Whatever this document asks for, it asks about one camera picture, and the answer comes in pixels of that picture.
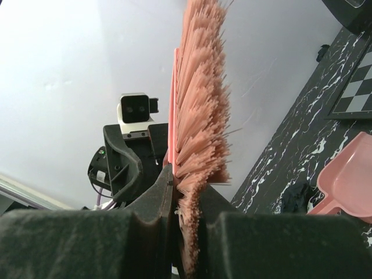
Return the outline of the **dark scrap by left arm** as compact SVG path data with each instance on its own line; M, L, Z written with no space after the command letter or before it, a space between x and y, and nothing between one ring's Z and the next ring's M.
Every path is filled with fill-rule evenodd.
M296 183L288 187L281 198L281 213L307 213L311 186L308 183Z

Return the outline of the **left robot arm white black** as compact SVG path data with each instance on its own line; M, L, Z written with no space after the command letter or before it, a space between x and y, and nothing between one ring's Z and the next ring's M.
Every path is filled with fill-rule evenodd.
M96 209L125 207L150 188L163 168L168 124L151 124L146 130L122 134L118 124L103 127L104 146L87 170L98 193Z

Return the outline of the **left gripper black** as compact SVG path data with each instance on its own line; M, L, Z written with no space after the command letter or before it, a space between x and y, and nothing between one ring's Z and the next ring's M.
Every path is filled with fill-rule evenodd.
M118 124L105 125L109 184L115 202L127 202L139 196L143 180L156 180L167 151L168 124L148 127L149 136L124 140Z

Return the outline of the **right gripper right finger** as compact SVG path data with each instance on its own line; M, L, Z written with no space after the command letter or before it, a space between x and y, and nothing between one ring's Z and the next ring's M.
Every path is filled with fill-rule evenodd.
M370 278L371 250L348 217L244 214L201 195L199 278Z

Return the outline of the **pink hand brush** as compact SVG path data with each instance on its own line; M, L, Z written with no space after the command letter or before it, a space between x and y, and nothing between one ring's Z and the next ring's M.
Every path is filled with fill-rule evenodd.
M230 175L227 127L230 90L225 85L220 1L188 1L180 45L174 51L169 103L168 162L177 191L180 258L186 278L196 275L201 193Z

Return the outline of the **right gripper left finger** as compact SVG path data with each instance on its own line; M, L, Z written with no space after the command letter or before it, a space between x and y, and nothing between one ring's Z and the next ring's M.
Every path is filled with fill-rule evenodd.
M170 278L173 175L124 209L14 210L1 217L2 278Z

